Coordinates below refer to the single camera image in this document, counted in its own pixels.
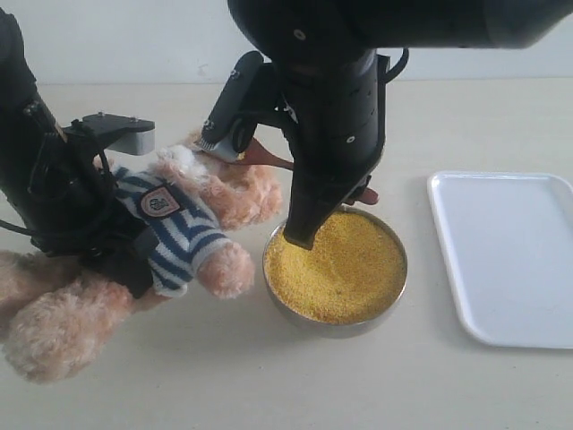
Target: white wall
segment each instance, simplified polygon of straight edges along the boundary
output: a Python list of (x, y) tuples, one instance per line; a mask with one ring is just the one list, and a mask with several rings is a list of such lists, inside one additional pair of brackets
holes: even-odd
[[(224, 82), (252, 48), (226, 0), (3, 0), (2, 7), (19, 20), (41, 83)], [(573, 76), (572, 42), (569, 19), (525, 51), (416, 50), (402, 79)]]

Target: stainless steel bowl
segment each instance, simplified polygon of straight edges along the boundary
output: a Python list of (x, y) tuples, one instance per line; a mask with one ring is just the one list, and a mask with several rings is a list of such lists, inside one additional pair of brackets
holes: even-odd
[(371, 215), (371, 213), (368, 213), (366, 211), (361, 211), (357, 208), (351, 208), (351, 207), (343, 206), (340, 209), (338, 209), (338, 212), (355, 213), (355, 214), (366, 217), (367, 219), (373, 221), (376, 225), (381, 227), (390, 237), (392, 237), (392, 239), (397, 244), (398, 249), (400, 250), (400, 253), (402, 254), (402, 258), (404, 260), (406, 276), (405, 276), (404, 285), (401, 286), (400, 293), (398, 294), (396, 300), (394, 300), (394, 302), (392, 303), (392, 305), (390, 307), (388, 307), (386, 310), (380, 312), (377, 316), (375, 316), (369, 320), (365, 320), (362, 322), (356, 322), (356, 323), (352, 323), (352, 324), (331, 324), (331, 323), (326, 323), (326, 322), (324, 323), (324, 322), (319, 322), (319, 321), (314, 321), (312, 319), (309, 319), (309, 318), (299, 314), (298, 312), (294, 311), (293, 309), (291, 309), (287, 305), (285, 305), (277, 297), (277, 295), (275, 294), (275, 292), (273, 291), (273, 289), (270, 285), (269, 277), (267, 275), (267, 271), (265, 268), (265, 258), (267, 256), (268, 251), (269, 251), (269, 246), (272, 243), (272, 240), (277, 236), (280, 229), (282, 229), (285, 226), (286, 221), (283, 221), (281, 224), (279, 224), (277, 226), (277, 228), (275, 228), (275, 230), (270, 235), (270, 238), (267, 241), (267, 244), (265, 245), (264, 253), (262, 256), (262, 269), (263, 269), (265, 283), (267, 285), (267, 290), (269, 291), (272, 302), (274, 303), (275, 307), (283, 314), (283, 316), (288, 321), (290, 321), (293, 325), (295, 325), (296, 327), (298, 327), (304, 331), (307, 331), (307, 332), (310, 332), (312, 334), (321, 336), (323, 338), (347, 339), (347, 338), (359, 336), (361, 334), (364, 334), (368, 331), (375, 329), (376, 327), (381, 325), (392, 314), (392, 312), (396, 309), (400, 298), (404, 295), (404, 290), (406, 289), (408, 267), (407, 267), (406, 249), (405, 249), (404, 245), (402, 244), (402, 241), (399, 239), (398, 235), (394, 232), (394, 230), (392, 230), (392, 228), (390, 228), (385, 222), (383, 222), (381, 219), (378, 219), (375, 216)]

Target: stuffed toy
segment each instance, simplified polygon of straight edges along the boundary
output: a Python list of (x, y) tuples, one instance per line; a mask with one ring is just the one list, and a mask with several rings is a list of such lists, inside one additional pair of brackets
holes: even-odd
[(0, 339), (7, 362), (25, 380), (77, 375), (129, 315), (182, 296), (194, 280), (221, 299), (251, 288), (252, 258), (226, 231), (278, 214), (278, 180), (267, 166), (212, 158), (195, 145), (198, 139), (194, 132), (159, 150), (141, 172), (109, 161), (117, 198), (159, 241), (149, 258), (154, 285), (143, 297), (134, 299), (73, 257), (0, 252)]

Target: white table surface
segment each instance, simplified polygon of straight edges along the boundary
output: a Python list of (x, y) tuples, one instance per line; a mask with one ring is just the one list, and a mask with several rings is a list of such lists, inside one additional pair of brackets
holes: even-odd
[[(135, 115), (157, 122), (164, 146), (202, 122), (219, 89), (41, 92), (64, 125), (100, 109)], [(442, 169), (542, 171), (573, 182), (571, 100), (573, 80), (393, 83), (388, 146), (372, 180), (381, 203), (372, 212), (403, 239), (409, 275), (399, 307), (379, 329), (351, 340), (309, 338), (273, 308), (259, 270), (247, 297), (222, 303), (193, 288), (133, 317), (72, 380), (28, 384), (0, 359), (0, 428), (573, 428), (573, 352), (497, 350), (463, 332), (426, 193), (427, 176)], [(287, 156), (279, 132), (258, 135)], [(132, 167), (149, 159), (117, 158)], [(278, 174), (287, 194), (290, 175)], [(18, 220), (4, 202), (0, 216)], [(234, 237), (259, 262), (283, 216)], [(31, 249), (25, 237), (3, 230), (0, 237), (3, 248)]]

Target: striped shirt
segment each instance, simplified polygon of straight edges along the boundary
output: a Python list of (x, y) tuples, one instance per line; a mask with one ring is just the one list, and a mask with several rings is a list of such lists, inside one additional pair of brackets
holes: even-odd
[(159, 244), (149, 258), (156, 292), (179, 297), (205, 259), (230, 242), (215, 214), (165, 179), (148, 172), (113, 168), (117, 198), (129, 212), (143, 219)]

